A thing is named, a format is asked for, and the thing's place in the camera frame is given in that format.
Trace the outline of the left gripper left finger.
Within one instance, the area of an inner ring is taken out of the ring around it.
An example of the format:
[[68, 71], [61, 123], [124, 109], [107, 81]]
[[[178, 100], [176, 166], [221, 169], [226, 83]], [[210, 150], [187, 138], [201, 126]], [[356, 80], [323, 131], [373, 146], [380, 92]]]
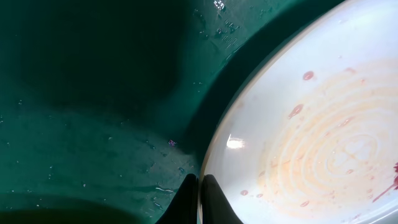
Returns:
[[198, 178], [194, 174], [188, 174], [156, 224], [196, 224], [197, 207]]

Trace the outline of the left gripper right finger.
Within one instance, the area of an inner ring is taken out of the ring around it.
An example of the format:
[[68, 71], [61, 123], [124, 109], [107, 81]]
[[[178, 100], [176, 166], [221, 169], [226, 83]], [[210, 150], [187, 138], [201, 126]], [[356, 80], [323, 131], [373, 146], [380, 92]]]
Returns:
[[211, 174], [204, 176], [201, 183], [201, 204], [203, 224], [243, 224]]

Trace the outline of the white plate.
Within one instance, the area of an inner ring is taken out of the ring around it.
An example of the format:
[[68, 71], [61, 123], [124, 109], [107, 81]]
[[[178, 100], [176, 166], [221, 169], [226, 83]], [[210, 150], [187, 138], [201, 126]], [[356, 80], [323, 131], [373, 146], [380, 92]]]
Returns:
[[397, 222], [397, 0], [345, 1], [245, 86], [209, 145], [243, 223]]

